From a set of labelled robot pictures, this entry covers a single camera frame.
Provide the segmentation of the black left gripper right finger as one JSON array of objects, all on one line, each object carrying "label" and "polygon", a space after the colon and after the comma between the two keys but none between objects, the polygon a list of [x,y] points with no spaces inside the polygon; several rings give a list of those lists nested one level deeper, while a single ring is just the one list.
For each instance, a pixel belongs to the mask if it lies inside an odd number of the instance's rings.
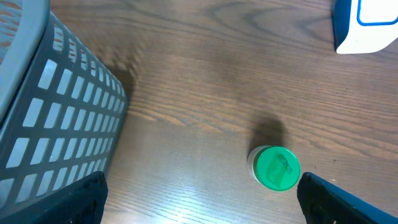
[{"label": "black left gripper right finger", "polygon": [[304,172],[297,198],[307,223],[397,223],[397,218],[325,179]]}]

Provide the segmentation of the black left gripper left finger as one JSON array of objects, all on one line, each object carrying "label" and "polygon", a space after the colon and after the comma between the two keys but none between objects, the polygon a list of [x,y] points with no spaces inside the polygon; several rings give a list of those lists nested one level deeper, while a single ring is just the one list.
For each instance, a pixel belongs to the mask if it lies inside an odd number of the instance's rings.
[{"label": "black left gripper left finger", "polygon": [[42,200],[1,218],[5,224],[82,223],[102,221],[108,186],[103,172],[96,171]]}]

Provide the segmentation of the green lidded white jar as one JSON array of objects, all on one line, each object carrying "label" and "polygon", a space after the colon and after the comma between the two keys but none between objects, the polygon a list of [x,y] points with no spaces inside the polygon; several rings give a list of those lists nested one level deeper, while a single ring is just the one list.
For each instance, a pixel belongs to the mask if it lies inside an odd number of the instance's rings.
[{"label": "green lidded white jar", "polygon": [[250,174],[261,185],[277,192],[291,189],[299,181],[298,157],[282,146],[258,146],[248,155]]}]

